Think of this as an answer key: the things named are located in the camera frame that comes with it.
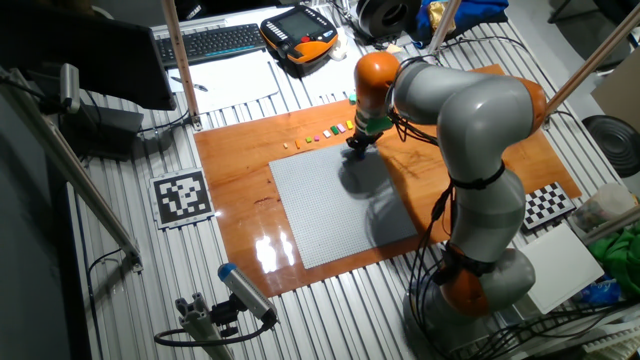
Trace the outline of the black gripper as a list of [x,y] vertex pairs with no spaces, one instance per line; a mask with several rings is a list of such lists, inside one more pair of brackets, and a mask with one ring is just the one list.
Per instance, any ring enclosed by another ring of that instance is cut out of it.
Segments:
[[356,146],[365,146],[364,152],[367,153],[371,149],[375,148],[375,143],[382,135],[382,132],[369,135],[366,132],[361,131],[359,128],[356,128],[354,134],[346,141],[346,144],[348,148],[353,151],[356,150]]

